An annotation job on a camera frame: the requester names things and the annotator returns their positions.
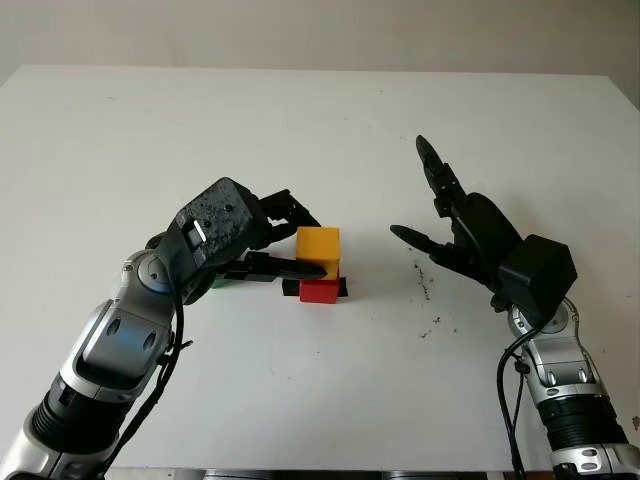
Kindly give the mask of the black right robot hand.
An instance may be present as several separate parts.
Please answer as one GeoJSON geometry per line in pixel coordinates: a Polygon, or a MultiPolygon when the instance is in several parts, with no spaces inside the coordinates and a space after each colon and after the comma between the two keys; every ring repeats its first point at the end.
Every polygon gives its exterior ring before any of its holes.
{"type": "Polygon", "coordinates": [[[435,209],[451,220],[453,240],[440,244],[402,225],[392,225],[391,232],[434,263],[487,287],[492,292],[491,307],[498,313],[507,311],[512,301],[502,292],[498,267],[522,237],[489,198],[463,190],[450,165],[421,135],[416,137],[416,149],[435,195],[435,209]]]}

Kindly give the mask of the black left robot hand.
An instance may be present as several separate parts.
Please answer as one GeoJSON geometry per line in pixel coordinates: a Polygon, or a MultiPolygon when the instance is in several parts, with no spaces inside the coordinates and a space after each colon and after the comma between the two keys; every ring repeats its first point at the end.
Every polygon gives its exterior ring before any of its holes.
{"type": "Polygon", "coordinates": [[[224,177],[176,214],[154,251],[175,282],[182,303],[190,305],[218,276],[259,282],[320,279],[326,274],[321,266],[263,251],[300,227],[320,225],[289,190],[259,198],[224,177]]]}

